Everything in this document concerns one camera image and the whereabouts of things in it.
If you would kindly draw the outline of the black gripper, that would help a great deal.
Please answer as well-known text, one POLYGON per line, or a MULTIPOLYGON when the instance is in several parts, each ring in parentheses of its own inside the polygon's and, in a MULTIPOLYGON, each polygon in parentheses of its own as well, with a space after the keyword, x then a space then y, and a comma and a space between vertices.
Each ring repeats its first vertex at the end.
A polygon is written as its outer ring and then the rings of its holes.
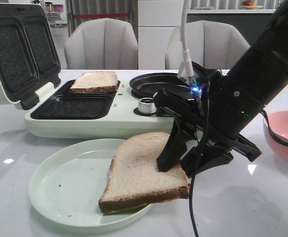
POLYGON ((181 164, 188 177, 229 164, 231 150, 254 161, 260 149, 240 132, 264 108, 252 85, 243 85, 241 69, 227 75, 215 69, 195 68, 190 92, 178 95, 162 88, 156 106, 174 117, 168 141, 157 158, 158 171, 181 164))

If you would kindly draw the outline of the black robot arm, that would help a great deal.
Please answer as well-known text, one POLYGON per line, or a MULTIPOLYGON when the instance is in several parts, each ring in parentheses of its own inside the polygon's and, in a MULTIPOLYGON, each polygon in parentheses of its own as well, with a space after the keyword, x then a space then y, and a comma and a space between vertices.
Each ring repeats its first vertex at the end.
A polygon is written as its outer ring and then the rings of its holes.
POLYGON ((154 96, 155 105, 174 117, 159 171, 179 164, 192 176, 229 163, 232 150, 250 161, 260 156, 240 132, 288 84, 288 0, 267 25, 227 75, 195 65, 187 95, 161 89, 154 96))

